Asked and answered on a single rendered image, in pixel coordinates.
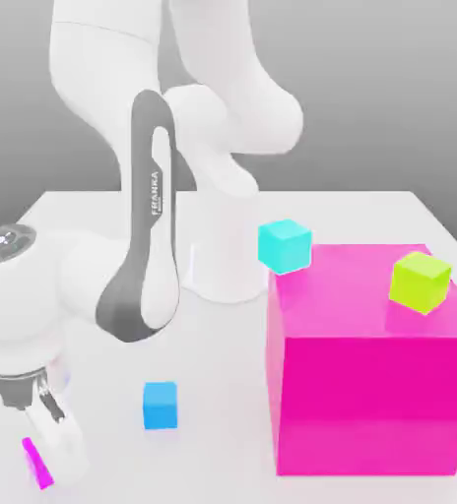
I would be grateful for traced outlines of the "large magenta box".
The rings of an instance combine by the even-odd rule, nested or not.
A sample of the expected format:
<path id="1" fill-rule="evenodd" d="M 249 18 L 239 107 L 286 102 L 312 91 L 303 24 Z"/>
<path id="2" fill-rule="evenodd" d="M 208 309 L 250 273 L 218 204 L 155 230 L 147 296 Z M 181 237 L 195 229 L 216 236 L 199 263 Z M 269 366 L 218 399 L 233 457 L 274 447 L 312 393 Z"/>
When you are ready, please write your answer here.
<path id="1" fill-rule="evenodd" d="M 457 472 L 457 286 L 432 313 L 390 301 L 409 244 L 317 244 L 271 275 L 266 374 L 279 475 Z"/>

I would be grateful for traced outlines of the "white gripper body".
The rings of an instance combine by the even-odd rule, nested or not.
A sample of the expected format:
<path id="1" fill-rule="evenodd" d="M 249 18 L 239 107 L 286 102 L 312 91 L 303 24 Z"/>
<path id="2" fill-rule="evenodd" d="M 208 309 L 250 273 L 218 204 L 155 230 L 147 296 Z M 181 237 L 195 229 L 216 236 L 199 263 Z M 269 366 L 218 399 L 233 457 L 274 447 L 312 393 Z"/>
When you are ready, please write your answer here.
<path id="1" fill-rule="evenodd" d="M 90 467 L 85 439 L 76 417 L 65 402 L 58 402 L 63 418 L 56 421 L 42 402 L 26 408 L 34 427 L 33 442 L 58 485 L 78 483 Z"/>

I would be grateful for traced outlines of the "small lime green cube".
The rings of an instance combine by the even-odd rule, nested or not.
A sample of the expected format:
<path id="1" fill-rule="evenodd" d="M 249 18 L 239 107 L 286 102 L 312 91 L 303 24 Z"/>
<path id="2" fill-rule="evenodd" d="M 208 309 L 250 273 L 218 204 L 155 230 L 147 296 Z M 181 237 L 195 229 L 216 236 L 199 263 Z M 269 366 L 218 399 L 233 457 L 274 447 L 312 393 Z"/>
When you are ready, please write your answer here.
<path id="1" fill-rule="evenodd" d="M 389 299 L 423 315 L 446 298 L 452 266 L 421 251 L 412 251 L 393 267 Z"/>

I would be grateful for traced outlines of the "small blue cube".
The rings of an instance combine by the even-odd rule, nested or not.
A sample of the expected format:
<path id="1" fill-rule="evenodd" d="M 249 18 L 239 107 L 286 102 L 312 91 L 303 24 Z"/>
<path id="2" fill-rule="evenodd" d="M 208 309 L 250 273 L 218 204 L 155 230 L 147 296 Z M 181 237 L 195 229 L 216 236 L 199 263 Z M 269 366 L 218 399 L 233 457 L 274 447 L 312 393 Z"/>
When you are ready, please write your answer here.
<path id="1" fill-rule="evenodd" d="M 177 427 L 177 386 L 175 382 L 147 382 L 143 392 L 144 426 L 148 430 Z"/>

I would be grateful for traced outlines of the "small cyan cube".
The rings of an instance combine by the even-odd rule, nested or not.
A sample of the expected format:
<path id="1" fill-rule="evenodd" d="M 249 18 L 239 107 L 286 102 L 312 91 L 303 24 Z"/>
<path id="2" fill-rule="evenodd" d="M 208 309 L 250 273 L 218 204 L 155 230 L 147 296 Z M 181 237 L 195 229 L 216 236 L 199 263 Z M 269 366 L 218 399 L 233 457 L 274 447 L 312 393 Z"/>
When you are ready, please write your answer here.
<path id="1" fill-rule="evenodd" d="M 294 220 L 276 220 L 258 227 L 258 260 L 277 275 L 296 272 L 311 263 L 312 231 Z"/>

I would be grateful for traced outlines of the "small magenta cube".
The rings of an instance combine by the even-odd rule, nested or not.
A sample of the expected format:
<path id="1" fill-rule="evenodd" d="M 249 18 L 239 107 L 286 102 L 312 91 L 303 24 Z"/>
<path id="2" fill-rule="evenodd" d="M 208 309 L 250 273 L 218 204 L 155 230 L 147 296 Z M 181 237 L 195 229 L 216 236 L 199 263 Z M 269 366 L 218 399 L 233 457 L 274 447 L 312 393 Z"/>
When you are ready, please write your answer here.
<path id="1" fill-rule="evenodd" d="M 38 487 L 43 490 L 54 484 L 54 479 L 49 472 L 44 460 L 30 437 L 22 439 L 22 446 L 26 452 L 31 472 Z"/>

